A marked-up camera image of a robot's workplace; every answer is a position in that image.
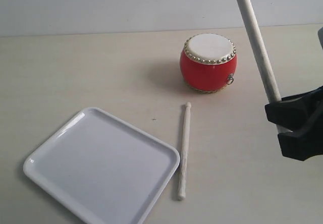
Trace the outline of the wooden drumstick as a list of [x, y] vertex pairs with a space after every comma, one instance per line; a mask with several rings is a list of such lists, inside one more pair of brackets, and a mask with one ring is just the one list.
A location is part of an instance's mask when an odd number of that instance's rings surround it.
[[190, 122], [191, 122], [191, 103], [187, 102], [184, 111], [183, 134], [179, 169], [178, 200], [186, 198], [187, 166], [189, 152]]
[[262, 34], [253, 10], [251, 0], [236, 0], [253, 55], [261, 76], [267, 99], [270, 103], [281, 101], [276, 78], [267, 54]]

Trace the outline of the red small drum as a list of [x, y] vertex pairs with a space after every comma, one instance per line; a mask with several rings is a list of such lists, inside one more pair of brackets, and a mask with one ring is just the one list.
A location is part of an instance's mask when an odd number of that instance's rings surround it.
[[234, 82], [236, 47], [222, 35], [197, 34], [185, 41], [179, 65], [190, 87], [204, 93], [217, 92]]

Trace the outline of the white plastic tray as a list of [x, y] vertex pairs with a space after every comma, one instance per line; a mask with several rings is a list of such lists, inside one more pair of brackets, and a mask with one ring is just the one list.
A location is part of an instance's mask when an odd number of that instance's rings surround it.
[[143, 223], [179, 162], [174, 147], [88, 107], [36, 148], [23, 172], [85, 223]]

